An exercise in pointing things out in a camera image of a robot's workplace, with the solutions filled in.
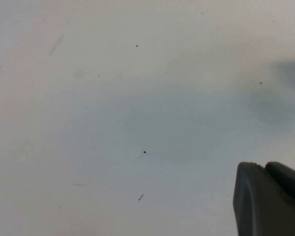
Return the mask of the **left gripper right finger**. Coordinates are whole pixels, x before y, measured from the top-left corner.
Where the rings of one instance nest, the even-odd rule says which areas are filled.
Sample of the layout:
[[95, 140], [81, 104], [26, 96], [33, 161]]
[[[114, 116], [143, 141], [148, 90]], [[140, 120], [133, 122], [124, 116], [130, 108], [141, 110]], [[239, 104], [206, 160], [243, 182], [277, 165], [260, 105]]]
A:
[[265, 170], [295, 200], [295, 170], [280, 162], [268, 162]]

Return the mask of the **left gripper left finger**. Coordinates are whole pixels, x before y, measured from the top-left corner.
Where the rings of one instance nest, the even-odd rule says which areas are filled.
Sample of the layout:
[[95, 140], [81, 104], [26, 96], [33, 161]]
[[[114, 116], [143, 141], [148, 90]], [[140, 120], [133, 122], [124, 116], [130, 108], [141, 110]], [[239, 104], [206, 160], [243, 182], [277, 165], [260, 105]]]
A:
[[256, 163], [238, 164], [233, 209], [240, 236], [295, 236], [295, 200]]

